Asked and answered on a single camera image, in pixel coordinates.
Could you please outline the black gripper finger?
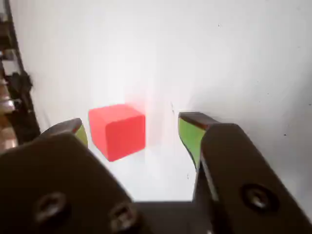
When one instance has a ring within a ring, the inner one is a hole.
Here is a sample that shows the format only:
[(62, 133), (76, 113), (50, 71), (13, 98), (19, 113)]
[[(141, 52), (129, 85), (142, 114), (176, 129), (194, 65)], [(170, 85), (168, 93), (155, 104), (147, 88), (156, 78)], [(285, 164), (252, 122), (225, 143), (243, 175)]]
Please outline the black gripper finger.
[(3, 234), (144, 234), (124, 189), (71, 133), (0, 156)]
[(311, 233), (305, 213), (237, 124), (181, 112), (178, 134), (197, 184), (207, 185), (212, 233)]

